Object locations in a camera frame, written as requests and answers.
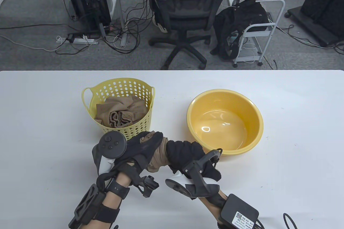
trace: bowl rim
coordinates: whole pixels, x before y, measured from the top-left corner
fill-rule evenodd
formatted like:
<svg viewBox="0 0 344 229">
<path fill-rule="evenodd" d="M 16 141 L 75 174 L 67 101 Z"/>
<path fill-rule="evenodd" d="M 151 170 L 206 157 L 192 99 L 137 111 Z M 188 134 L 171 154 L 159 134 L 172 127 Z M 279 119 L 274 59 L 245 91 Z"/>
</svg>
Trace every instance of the bowl rim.
<svg viewBox="0 0 344 229">
<path fill-rule="evenodd" d="M 233 91 L 233 90 L 230 90 L 230 89 L 211 89 L 211 90 L 207 90 L 201 94 L 199 94 L 197 97 L 195 97 L 191 103 L 189 104 L 189 107 L 188 107 L 188 111 L 187 111 L 187 125 L 188 125 L 188 129 L 190 131 L 190 133 L 192 134 L 192 136 L 196 139 L 196 141 L 201 144 L 203 147 L 205 147 L 206 149 L 208 149 L 209 151 L 214 149 L 213 147 L 210 147 L 209 145 L 207 145 L 205 142 L 203 142 L 198 136 L 197 134 L 195 133 L 195 131 L 193 130 L 192 128 L 192 125 L 191 125 L 191 111 L 194 107 L 194 103 L 200 99 L 201 97 L 205 96 L 205 95 L 208 95 L 210 93 L 215 93 L 215 92 L 226 92 L 226 93 L 231 93 L 231 94 L 234 94 L 234 95 L 237 95 L 241 98 L 243 98 L 245 101 L 247 101 L 254 109 L 254 112 L 256 113 L 257 117 L 258 117 L 258 121 L 259 121 L 259 131 L 258 131 L 258 134 L 256 136 L 256 138 L 251 142 L 251 144 L 247 145 L 246 147 L 244 148 L 240 148 L 240 149 L 237 149 L 237 150 L 223 150 L 222 154 L 224 155 L 239 155 L 239 154 L 243 154 L 243 153 L 246 153 L 247 151 L 251 150 L 252 148 L 254 148 L 258 142 L 260 141 L 262 135 L 263 135 L 263 128 L 264 128 L 264 123 L 263 123 L 263 117 L 259 111 L 259 109 L 257 108 L 257 106 L 250 100 L 248 99 L 246 96 L 236 92 L 236 91 Z"/>
</svg>

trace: hand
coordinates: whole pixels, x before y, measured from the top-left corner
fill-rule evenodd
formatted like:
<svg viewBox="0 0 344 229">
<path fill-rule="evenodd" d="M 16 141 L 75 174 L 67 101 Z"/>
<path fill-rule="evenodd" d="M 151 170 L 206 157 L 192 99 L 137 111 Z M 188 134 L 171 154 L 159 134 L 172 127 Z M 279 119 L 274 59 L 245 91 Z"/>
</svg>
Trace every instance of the hand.
<svg viewBox="0 0 344 229">
<path fill-rule="evenodd" d="M 170 162 L 170 168 L 173 173 L 176 173 L 179 170 L 181 173 L 185 174 L 182 170 L 184 166 L 193 160 L 199 160 L 205 156 L 203 148 L 198 142 L 190 143 L 188 141 L 182 142 L 170 140 L 167 142 L 166 152 L 167 158 Z M 203 165 L 202 176 L 212 178 L 215 181 L 219 181 L 221 179 L 220 172 L 213 167 L 210 161 Z"/>
<path fill-rule="evenodd" d="M 151 161 L 154 156 L 156 157 L 157 155 L 159 155 L 158 149 L 161 146 L 164 139 L 166 138 L 163 137 L 163 134 L 161 132 L 141 132 L 138 135 L 132 137 L 130 140 L 128 140 L 126 151 L 119 159 L 115 161 L 114 164 L 116 164 L 116 162 L 126 160 L 127 162 L 133 162 L 135 164 L 134 166 L 139 174 L 144 169 L 153 172 L 152 170 L 154 168 L 152 167 Z M 139 162 L 138 156 L 143 156 L 145 162 Z"/>
</svg>

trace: basket handle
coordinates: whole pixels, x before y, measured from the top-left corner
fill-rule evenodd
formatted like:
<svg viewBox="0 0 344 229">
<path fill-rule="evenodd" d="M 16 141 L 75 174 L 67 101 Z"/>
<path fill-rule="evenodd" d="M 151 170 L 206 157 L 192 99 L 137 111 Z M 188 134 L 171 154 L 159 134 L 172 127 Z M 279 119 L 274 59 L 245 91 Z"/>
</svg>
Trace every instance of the basket handle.
<svg viewBox="0 0 344 229">
<path fill-rule="evenodd" d="M 82 91 L 82 93 L 81 93 L 81 99 L 82 99 L 82 101 L 83 101 L 83 104 L 84 104 L 86 110 L 88 111 L 88 113 L 90 113 L 90 110 L 89 110 L 89 108 L 87 107 L 87 105 L 86 105 L 86 103 L 85 103 L 85 98 L 84 98 L 85 91 L 86 91 L 87 89 L 91 90 L 91 88 L 85 88 L 85 89 Z"/>
<path fill-rule="evenodd" d="M 155 98 L 155 88 L 152 87 L 152 101 L 151 101 L 151 104 L 149 105 L 149 109 L 152 109 L 154 98 Z"/>
</svg>

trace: yellow bowl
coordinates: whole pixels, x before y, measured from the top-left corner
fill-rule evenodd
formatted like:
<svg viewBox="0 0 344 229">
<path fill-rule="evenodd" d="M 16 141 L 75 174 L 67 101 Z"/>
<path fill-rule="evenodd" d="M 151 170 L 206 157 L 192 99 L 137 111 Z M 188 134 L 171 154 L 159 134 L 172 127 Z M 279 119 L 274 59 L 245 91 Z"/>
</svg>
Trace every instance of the yellow bowl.
<svg viewBox="0 0 344 229">
<path fill-rule="evenodd" d="M 263 134 L 263 118 L 247 97 L 227 89 L 198 95 L 189 105 L 188 128 L 206 151 L 239 155 L 254 148 Z"/>
</svg>

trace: white table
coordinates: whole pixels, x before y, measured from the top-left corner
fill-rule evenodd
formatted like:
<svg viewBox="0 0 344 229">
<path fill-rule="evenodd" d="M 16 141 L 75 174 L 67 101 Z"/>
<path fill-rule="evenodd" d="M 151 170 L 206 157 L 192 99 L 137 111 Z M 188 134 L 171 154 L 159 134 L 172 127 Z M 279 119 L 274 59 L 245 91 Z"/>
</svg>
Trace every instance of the white table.
<svg viewBox="0 0 344 229">
<path fill-rule="evenodd" d="M 250 98 L 264 134 L 250 152 L 222 158 L 221 189 L 260 212 L 266 229 L 343 228 L 343 71 L 46 71 L 0 72 L 0 228 L 67 229 L 76 205 L 96 180 L 91 149 L 102 133 L 81 90 L 134 77 L 156 87 L 151 129 L 191 140 L 190 101 L 213 88 Z M 199 200 L 165 185 L 148 199 L 132 188 L 116 221 L 123 229 L 215 229 Z"/>
</svg>

